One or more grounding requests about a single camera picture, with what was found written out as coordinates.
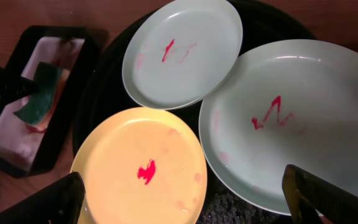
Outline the green yellow sponge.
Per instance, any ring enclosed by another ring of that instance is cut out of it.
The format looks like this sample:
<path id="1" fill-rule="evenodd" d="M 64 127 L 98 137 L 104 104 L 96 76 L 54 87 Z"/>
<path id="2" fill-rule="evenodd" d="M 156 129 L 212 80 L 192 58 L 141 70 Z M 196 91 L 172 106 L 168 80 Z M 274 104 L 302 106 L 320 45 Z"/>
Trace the green yellow sponge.
<path id="1" fill-rule="evenodd" d="M 15 111 L 14 115 L 39 131 L 44 130 L 48 126 L 69 75 L 70 71 L 67 69 L 40 62 L 33 78 L 39 89 L 30 95 L 28 102 Z"/>

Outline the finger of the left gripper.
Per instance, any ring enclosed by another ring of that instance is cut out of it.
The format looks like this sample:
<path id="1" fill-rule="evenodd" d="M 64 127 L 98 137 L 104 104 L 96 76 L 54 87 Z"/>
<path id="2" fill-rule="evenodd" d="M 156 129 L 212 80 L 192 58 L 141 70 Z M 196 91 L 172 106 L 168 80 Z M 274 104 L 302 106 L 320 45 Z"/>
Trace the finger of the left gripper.
<path id="1" fill-rule="evenodd" d="M 8 75 L 0 67 L 0 108 L 38 91 L 37 84 L 22 76 Z"/>

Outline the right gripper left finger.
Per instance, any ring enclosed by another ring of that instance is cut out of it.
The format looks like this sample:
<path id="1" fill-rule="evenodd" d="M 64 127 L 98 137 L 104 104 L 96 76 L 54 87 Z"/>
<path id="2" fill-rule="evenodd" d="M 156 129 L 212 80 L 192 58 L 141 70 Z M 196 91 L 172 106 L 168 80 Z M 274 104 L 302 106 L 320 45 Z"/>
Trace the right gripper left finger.
<path id="1" fill-rule="evenodd" d="M 0 224 L 77 224 L 84 198 L 81 175 L 72 172 L 0 212 Z"/>

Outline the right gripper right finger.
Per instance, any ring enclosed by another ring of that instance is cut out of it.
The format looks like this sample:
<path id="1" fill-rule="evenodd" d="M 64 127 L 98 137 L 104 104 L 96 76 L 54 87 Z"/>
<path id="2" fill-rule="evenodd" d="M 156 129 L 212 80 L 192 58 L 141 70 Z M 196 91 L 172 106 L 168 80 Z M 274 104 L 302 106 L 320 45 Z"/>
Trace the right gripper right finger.
<path id="1" fill-rule="evenodd" d="M 358 223 L 358 197 L 289 164 L 282 178 L 282 190 L 293 223 Z"/>

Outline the light green plate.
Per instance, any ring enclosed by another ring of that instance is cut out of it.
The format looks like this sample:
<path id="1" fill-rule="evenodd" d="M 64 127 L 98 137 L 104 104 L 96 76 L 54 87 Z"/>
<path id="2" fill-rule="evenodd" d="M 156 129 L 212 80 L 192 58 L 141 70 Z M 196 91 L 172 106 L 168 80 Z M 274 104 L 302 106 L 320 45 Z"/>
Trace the light green plate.
<path id="1" fill-rule="evenodd" d="M 283 40 L 242 54 L 199 118 L 207 162 L 243 200 L 290 213 L 289 164 L 358 197 L 358 53 Z"/>

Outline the yellow plate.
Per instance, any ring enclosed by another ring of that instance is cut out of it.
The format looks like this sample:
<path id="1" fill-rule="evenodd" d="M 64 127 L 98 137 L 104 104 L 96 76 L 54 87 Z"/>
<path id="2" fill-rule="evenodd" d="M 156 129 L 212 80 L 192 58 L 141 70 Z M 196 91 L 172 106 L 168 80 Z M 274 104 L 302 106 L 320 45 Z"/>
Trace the yellow plate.
<path id="1" fill-rule="evenodd" d="M 201 144 L 164 110 L 131 108 L 104 120 L 71 170 L 85 185 L 80 223 L 196 223 L 206 196 Z"/>

